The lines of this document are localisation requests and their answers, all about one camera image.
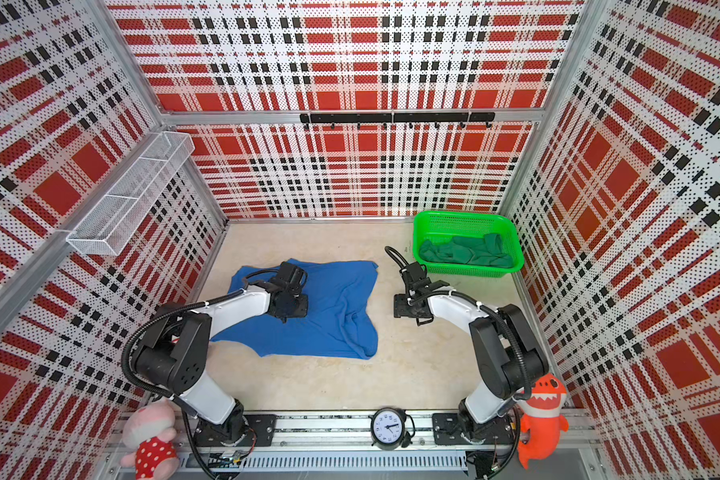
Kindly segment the blue tank top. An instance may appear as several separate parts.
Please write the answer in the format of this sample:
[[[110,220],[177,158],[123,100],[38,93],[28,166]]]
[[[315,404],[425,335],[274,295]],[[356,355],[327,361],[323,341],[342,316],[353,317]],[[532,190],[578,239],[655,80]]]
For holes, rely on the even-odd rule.
[[[259,356],[319,356],[368,360],[378,348],[377,331],[366,312],[378,278],[372,261],[290,261],[306,275],[307,315],[287,322],[262,314],[212,337],[253,349]]]

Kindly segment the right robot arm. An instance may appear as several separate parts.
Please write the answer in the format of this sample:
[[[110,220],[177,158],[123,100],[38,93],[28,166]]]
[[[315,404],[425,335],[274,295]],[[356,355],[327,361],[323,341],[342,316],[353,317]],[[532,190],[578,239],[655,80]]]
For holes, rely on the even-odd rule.
[[[535,382],[549,372],[549,362],[522,310],[508,304],[490,307],[444,281],[431,281],[424,266],[399,268],[404,291],[394,296],[396,318],[419,325],[436,319],[469,335],[480,382],[458,407],[458,424],[469,442],[487,438],[488,428],[522,401],[532,398]]]

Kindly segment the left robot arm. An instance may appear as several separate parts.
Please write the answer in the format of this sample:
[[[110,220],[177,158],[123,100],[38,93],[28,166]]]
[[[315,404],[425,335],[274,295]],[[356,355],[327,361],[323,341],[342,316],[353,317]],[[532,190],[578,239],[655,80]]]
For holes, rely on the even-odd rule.
[[[283,262],[253,272],[224,296],[188,305],[163,306],[126,341],[121,367],[133,385],[176,404],[185,416],[210,427],[226,445],[247,434],[244,407],[206,372],[212,337],[245,320],[269,315],[286,323],[304,318],[308,274]]]

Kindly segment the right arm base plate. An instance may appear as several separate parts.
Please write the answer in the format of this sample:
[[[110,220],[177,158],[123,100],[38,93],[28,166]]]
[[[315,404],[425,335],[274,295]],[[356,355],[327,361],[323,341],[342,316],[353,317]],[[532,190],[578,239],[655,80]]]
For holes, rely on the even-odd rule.
[[[439,446],[509,445],[514,442],[512,420],[508,416],[476,423],[463,412],[435,413],[432,422],[435,443]]]

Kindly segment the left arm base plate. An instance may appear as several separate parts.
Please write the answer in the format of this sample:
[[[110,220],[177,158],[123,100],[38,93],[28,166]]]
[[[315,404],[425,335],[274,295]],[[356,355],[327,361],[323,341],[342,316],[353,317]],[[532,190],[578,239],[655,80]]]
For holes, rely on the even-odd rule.
[[[198,447],[268,447],[276,421],[274,414],[244,414],[229,425],[214,425],[200,419],[193,439]]]

